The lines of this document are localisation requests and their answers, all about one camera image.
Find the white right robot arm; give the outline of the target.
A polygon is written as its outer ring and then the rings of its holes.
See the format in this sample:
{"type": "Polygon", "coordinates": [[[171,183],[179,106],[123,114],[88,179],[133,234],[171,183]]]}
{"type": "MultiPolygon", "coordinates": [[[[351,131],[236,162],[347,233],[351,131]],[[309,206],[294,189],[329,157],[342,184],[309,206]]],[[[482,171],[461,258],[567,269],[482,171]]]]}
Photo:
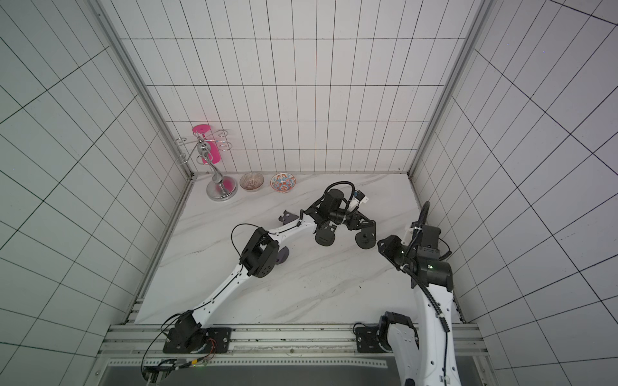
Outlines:
{"type": "Polygon", "coordinates": [[[386,312],[378,323],[384,349],[394,353],[402,385],[460,385],[452,336],[454,281],[439,251],[441,230],[426,223],[431,204],[423,204],[418,220],[401,239],[378,241],[378,251],[411,280],[418,318],[386,312]]]}

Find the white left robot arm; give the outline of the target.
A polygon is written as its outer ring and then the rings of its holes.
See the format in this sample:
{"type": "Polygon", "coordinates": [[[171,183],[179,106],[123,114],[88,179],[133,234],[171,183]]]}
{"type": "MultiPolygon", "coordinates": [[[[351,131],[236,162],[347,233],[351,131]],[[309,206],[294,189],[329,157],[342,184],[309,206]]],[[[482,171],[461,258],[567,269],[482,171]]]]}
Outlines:
{"type": "Polygon", "coordinates": [[[312,234],[317,244],[328,247],[334,244],[336,228],[344,225],[355,231],[355,242],[361,249],[371,249],[376,244],[376,222],[359,211],[368,201],[365,193],[350,181],[337,181],[327,186],[319,199],[308,208],[294,214],[283,212],[282,225],[267,230],[257,226],[243,250],[238,250],[239,262],[203,302],[169,317],[162,323],[159,334],[164,337],[163,353],[197,354],[222,352],[223,339],[212,336],[207,327],[216,309],[246,281],[265,278],[277,265],[283,264],[290,250],[285,243],[304,234],[312,234]]]}

